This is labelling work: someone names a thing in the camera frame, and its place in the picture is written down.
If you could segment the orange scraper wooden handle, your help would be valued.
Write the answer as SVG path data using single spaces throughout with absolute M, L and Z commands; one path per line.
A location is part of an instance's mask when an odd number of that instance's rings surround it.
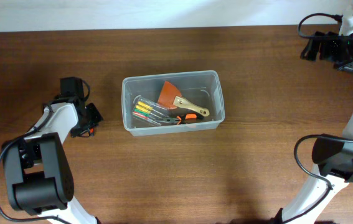
M 183 108 L 194 111 L 202 116 L 209 116 L 210 111 L 191 103 L 189 100 L 182 96 L 182 93 L 172 83 L 165 81 L 160 92 L 157 104 L 165 107 L 168 110 L 176 108 Z

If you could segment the orange black long-nose pliers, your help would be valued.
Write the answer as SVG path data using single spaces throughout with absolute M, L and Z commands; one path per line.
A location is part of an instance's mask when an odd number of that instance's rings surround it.
M 202 120 L 203 118 L 204 117 L 201 114 L 189 113 L 189 114 L 179 115 L 176 117 L 155 119 L 155 121 L 158 123 L 180 125 L 180 124 L 185 124 L 186 120 L 197 120 L 197 119 Z

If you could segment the clear screwdriver set case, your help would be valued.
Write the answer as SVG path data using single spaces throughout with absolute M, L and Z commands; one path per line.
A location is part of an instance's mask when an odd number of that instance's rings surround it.
M 162 126 L 163 119 L 169 117 L 168 109 L 138 95 L 133 100 L 132 117 L 152 126 Z

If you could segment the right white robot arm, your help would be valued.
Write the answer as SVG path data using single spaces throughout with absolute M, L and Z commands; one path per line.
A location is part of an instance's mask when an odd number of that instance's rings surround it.
M 334 69 L 353 73 L 353 8 L 348 7 L 342 15 L 331 14 L 330 18 L 340 25 L 338 33 L 298 33 L 308 40 L 300 57 L 328 60 Z M 342 136 L 303 136 L 296 142 L 293 154 L 309 177 L 297 196 L 279 209 L 270 223 L 315 223 L 336 194 L 353 183 L 353 114 Z

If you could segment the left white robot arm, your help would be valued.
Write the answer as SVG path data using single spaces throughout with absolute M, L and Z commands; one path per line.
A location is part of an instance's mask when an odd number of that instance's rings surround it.
M 0 216 L 10 222 L 99 223 L 74 196 L 74 181 L 63 143 L 67 136 L 90 138 L 102 116 L 87 103 L 90 86 L 81 78 L 60 81 L 60 93 L 42 107 L 42 116 L 23 135 L 6 141 L 0 152 L 7 197 L 27 218 Z

